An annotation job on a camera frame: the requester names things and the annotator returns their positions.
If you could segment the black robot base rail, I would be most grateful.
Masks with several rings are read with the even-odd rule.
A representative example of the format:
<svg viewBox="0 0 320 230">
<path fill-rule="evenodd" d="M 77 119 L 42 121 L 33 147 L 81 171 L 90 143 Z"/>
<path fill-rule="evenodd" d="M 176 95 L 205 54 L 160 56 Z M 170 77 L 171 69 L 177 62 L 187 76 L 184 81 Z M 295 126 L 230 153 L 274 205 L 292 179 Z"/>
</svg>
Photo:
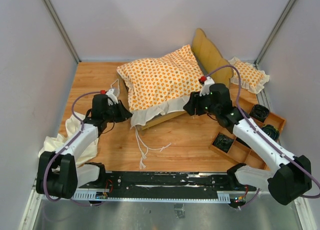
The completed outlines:
<svg viewBox="0 0 320 230">
<path fill-rule="evenodd" d="M 187 172 L 107 172 L 104 165 L 89 163 L 77 169 L 45 168 L 37 173 L 35 189 L 56 199 L 75 198 L 78 188 L 98 189 L 94 199 L 211 200 L 219 191 L 265 190 L 280 204 L 302 196 L 310 180 L 301 171 L 281 167 L 276 173 L 239 164 L 226 174 Z"/>
</svg>

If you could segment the duck print bed cover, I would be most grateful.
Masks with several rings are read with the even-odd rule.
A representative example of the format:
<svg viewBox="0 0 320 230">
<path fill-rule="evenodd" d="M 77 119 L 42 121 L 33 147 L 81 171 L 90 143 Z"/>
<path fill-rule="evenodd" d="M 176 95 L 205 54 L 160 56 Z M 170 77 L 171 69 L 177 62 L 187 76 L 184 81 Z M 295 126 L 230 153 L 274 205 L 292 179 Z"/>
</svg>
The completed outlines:
<svg viewBox="0 0 320 230">
<path fill-rule="evenodd" d="M 159 58 L 142 58 L 117 67 L 127 88 L 131 127 L 181 112 L 191 92 L 200 91 L 201 71 L 190 45 Z"/>
</svg>

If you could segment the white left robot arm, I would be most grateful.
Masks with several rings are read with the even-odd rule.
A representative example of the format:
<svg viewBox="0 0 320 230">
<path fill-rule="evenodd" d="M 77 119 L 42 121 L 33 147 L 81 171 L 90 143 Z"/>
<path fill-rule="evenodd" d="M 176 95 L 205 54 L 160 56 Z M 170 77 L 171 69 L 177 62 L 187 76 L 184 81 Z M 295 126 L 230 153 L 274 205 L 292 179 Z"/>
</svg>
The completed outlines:
<svg viewBox="0 0 320 230">
<path fill-rule="evenodd" d="M 104 164 L 87 163 L 77 167 L 76 161 L 92 142 L 106 132 L 108 123 L 124 122 L 131 117 L 132 114 L 110 91 L 93 92 L 91 109 L 80 120 L 78 130 L 55 151 L 44 151 L 40 155 L 36 192 L 55 202 L 61 198 L 71 199 L 77 188 L 85 184 L 104 187 L 107 183 Z"/>
</svg>

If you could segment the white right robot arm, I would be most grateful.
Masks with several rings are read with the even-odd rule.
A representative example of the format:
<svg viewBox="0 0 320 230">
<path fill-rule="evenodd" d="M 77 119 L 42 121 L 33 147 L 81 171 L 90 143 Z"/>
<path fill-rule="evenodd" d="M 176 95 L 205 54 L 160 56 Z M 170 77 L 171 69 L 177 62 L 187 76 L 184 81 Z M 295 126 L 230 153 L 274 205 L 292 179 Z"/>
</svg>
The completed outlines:
<svg viewBox="0 0 320 230">
<path fill-rule="evenodd" d="M 226 178 L 230 189 L 253 186 L 268 191 L 282 205 L 311 189 L 310 160 L 295 156 L 268 136 L 239 105 L 233 105 L 224 84 L 206 84 L 201 91 L 192 92 L 183 108 L 189 115 L 214 115 L 220 126 L 243 140 L 269 167 L 262 170 L 246 163 L 233 166 Z"/>
</svg>

